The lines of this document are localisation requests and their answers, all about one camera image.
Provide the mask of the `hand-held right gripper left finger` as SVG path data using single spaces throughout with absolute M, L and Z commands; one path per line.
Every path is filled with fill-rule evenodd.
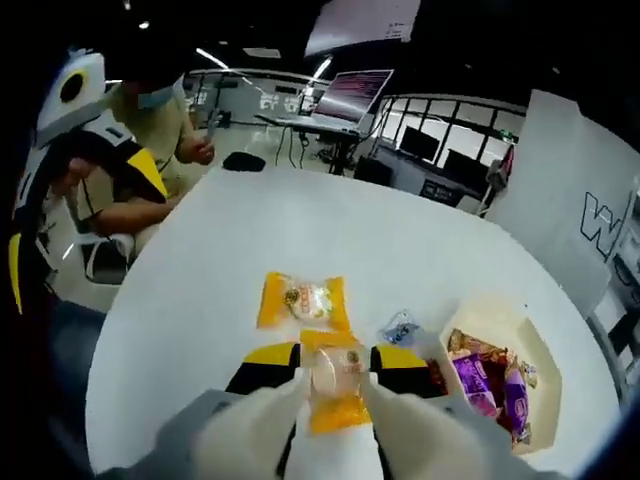
M 192 479 L 192 449 L 206 423 L 241 397 L 292 380 L 300 359 L 301 346 L 295 342 L 261 347 L 248 354 L 224 389 L 203 392 L 161 427 L 150 454 L 149 477 Z

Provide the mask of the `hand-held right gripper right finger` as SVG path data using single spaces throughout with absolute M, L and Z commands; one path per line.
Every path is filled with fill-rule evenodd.
M 446 395 L 438 369 L 412 352 L 371 350 L 368 411 L 385 479 L 518 479 L 506 432 Z

